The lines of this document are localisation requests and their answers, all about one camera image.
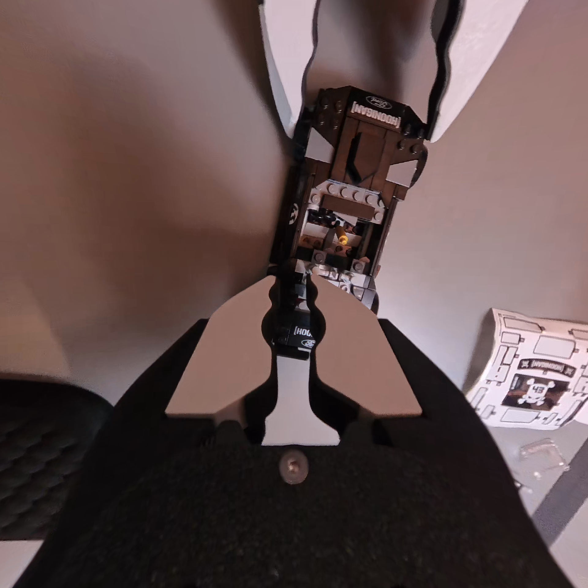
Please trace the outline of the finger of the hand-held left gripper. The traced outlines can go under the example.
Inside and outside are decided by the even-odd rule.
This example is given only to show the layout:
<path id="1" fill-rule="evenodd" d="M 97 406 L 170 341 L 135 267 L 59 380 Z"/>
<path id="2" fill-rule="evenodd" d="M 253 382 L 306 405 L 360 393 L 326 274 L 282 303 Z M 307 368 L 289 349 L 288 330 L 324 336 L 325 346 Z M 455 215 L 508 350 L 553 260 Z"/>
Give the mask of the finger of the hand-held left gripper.
<path id="1" fill-rule="evenodd" d="M 316 47 L 317 1 L 261 1 L 259 16 L 269 80 L 289 138 L 303 109 L 303 82 Z"/>
<path id="2" fill-rule="evenodd" d="M 428 140 L 437 141 L 472 97 L 527 1 L 437 1 L 432 35 L 437 75 L 429 97 Z"/>

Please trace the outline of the black office chair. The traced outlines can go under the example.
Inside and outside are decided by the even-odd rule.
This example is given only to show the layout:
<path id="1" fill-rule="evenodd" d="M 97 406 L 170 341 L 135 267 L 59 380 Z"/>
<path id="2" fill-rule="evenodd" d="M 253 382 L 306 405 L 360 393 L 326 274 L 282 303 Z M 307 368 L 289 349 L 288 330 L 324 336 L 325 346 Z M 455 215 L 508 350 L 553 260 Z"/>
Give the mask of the black office chair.
<path id="1" fill-rule="evenodd" d="M 1 540 L 42 540 L 113 406 L 64 383 L 1 380 Z"/>

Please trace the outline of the white sticker sheet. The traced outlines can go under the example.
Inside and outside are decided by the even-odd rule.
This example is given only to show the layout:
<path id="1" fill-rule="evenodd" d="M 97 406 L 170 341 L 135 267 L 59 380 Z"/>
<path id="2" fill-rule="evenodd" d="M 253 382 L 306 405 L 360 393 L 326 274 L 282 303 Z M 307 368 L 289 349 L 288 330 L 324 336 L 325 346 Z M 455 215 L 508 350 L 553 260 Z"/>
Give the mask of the white sticker sheet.
<path id="1" fill-rule="evenodd" d="M 489 427 L 555 430 L 587 422 L 587 323 L 491 309 L 465 380 Z"/>

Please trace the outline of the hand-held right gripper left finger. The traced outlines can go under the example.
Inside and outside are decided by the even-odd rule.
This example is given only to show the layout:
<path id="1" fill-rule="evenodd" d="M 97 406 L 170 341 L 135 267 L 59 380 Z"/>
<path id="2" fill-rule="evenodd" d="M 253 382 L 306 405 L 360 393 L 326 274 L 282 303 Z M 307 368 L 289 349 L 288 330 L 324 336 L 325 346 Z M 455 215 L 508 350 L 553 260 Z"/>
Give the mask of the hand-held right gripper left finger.
<path id="1" fill-rule="evenodd" d="M 264 338 L 271 320 L 268 276 L 230 298 L 210 317 L 166 407 L 168 417 L 235 420 L 253 443 L 277 402 L 276 357 Z"/>

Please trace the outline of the black lego car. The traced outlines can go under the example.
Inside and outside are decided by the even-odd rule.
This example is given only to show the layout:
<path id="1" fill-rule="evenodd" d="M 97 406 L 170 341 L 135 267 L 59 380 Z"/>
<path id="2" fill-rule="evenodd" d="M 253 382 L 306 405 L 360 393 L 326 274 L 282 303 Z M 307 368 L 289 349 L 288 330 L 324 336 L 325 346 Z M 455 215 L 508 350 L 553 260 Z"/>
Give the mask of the black lego car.
<path id="1" fill-rule="evenodd" d="M 307 359 L 315 344 L 306 276 L 313 269 L 372 312 L 396 205 L 428 157 L 427 126 L 408 106 L 353 86 L 319 91 L 293 135 L 268 274 L 288 271 L 273 345 Z"/>

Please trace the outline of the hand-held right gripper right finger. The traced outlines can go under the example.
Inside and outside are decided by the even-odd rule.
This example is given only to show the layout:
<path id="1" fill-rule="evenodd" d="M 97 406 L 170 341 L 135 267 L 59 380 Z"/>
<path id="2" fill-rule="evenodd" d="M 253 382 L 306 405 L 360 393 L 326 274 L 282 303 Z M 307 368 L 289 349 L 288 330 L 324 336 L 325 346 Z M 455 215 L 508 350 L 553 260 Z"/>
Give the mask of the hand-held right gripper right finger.
<path id="1" fill-rule="evenodd" d="M 337 431 L 390 417 L 420 417 L 422 408 L 377 316 L 319 275 L 307 275 L 316 344 L 311 353 L 313 413 Z"/>

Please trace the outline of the small clear lego piece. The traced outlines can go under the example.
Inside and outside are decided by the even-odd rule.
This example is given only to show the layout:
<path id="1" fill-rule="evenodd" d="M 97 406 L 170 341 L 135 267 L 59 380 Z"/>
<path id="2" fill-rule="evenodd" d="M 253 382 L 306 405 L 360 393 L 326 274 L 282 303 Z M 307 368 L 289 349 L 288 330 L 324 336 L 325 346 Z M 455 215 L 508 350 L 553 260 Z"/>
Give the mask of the small clear lego piece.
<path id="1" fill-rule="evenodd" d="M 570 470 L 568 462 L 551 438 L 520 446 L 518 459 L 520 470 L 537 480 L 549 472 L 561 474 Z"/>

